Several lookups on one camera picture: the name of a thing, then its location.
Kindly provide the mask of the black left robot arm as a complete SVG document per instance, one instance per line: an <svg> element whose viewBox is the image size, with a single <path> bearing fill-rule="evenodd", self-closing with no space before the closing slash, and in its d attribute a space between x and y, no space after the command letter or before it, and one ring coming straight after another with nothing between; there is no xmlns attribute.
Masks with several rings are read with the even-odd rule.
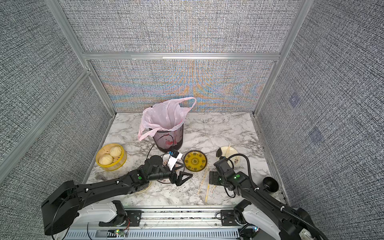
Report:
<svg viewBox="0 0 384 240"><path fill-rule="evenodd" d="M85 185L64 182L42 202L44 233L46 236L58 234L74 223L81 209L112 197L139 192L151 181L169 179L172 184L181 186L192 177L193 174L176 173L164 167L160 156L152 156L137 169L112 180Z"/></svg>

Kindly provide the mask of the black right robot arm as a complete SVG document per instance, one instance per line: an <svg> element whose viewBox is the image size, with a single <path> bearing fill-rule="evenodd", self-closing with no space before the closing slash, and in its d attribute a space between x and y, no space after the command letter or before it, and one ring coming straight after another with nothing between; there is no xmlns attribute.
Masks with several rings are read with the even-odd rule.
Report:
<svg viewBox="0 0 384 240"><path fill-rule="evenodd" d="M264 186L256 185L252 179L250 160L248 174L236 173L222 157L214 163L215 172L210 172L210 184L223 186L243 200L234 207L238 224L250 224L266 232L275 240L300 240L303 230L309 231L312 239L326 240L310 215L302 208L292 208L273 198Z"/></svg>

